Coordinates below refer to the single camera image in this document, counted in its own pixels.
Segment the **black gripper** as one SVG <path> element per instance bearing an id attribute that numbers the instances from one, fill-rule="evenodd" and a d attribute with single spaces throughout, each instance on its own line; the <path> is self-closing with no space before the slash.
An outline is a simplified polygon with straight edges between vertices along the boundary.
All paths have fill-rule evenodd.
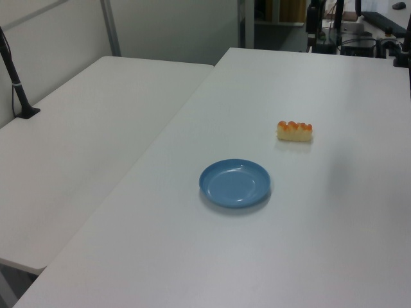
<path id="1" fill-rule="evenodd" d="M 320 24 L 320 6 L 310 4 L 306 11 L 306 33 L 308 34 L 308 47 L 316 47 L 317 33 Z"/>

